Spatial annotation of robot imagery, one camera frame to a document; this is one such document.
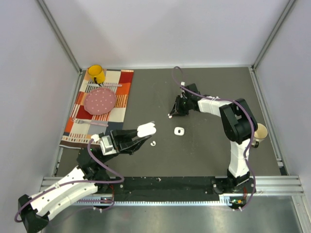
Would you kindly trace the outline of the white charging case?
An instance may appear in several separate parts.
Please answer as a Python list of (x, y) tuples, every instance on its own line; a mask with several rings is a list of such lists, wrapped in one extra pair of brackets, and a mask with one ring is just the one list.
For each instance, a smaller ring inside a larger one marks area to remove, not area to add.
[(183, 136), (185, 134), (185, 129), (183, 127), (175, 127), (173, 132), (177, 136)]
[(153, 122), (149, 122), (137, 127), (137, 136), (143, 138), (156, 133), (156, 125)]

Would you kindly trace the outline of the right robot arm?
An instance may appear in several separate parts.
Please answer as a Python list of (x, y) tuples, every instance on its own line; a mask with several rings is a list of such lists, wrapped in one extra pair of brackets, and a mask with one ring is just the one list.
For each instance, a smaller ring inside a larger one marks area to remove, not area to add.
[(258, 129), (246, 100), (229, 101), (203, 96), (194, 83), (185, 85), (182, 82), (180, 89), (181, 94), (176, 97), (168, 117), (183, 117), (194, 110), (221, 118), (224, 133), (230, 141), (230, 164), (225, 185), (232, 192), (240, 191), (250, 177), (248, 157), (254, 133)]

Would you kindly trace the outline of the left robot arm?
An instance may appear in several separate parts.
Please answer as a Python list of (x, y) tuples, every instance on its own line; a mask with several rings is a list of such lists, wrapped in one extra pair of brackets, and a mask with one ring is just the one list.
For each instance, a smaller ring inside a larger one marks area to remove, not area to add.
[(132, 155), (156, 133), (155, 126), (134, 130), (114, 130), (108, 135), (94, 134), (78, 156), (78, 165), (64, 178), (45, 190), (18, 199), (15, 222), (23, 223), (28, 233), (37, 233), (64, 209), (80, 199), (106, 192), (111, 184), (123, 183), (124, 177), (105, 165), (119, 154)]

